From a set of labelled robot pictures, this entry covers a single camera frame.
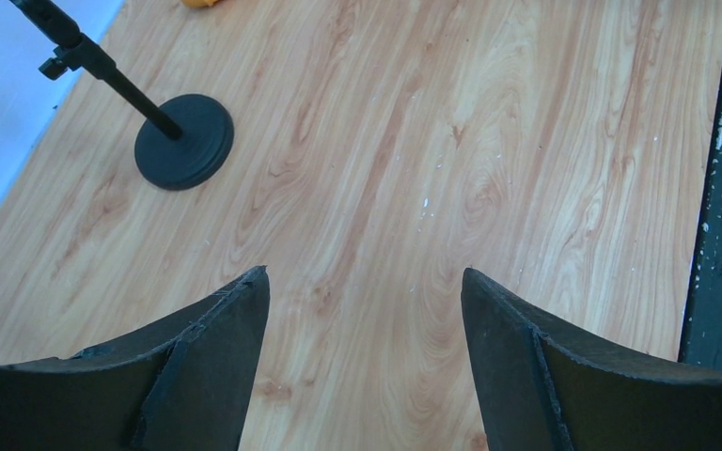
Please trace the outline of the orange microphone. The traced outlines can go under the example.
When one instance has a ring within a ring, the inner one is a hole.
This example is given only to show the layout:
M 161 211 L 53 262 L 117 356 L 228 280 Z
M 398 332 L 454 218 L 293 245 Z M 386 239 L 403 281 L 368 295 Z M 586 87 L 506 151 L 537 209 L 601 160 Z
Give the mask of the orange microphone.
M 221 0 L 180 0 L 188 8 L 211 8 Z

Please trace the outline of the black microphone stand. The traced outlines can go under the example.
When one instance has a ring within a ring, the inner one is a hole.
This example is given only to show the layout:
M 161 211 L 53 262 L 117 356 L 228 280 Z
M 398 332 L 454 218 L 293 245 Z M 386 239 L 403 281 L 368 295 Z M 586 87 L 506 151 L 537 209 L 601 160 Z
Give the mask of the black microphone stand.
M 185 94 L 156 105 L 120 71 L 117 62 L 56 3 L 15 1 L 13 5 L 56 47 L 39 66 L 48 79 L 83 69 L 109 85 L 144 118 L 134 140 L 138 171 L 166 191 L 196 187 L 227 160 L 235 127 L 224 105 L 203 94 Z

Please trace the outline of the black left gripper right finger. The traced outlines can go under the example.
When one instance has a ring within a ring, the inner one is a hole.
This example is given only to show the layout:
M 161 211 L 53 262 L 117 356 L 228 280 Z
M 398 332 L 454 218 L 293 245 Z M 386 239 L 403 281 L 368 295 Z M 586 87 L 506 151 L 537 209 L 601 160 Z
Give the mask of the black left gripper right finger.
M 492 450 L 722 450 L 722 372 L 626 348 L 473 268 L 461 305 Z

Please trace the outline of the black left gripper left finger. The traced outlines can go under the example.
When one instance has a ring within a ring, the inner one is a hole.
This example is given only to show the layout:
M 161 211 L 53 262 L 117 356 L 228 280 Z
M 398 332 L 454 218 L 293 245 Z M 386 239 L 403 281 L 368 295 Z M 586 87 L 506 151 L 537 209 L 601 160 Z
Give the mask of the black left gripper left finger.
M 0 450 L 235 450 L 270 306 L 256 266 L 128 334 L 0 365 Z

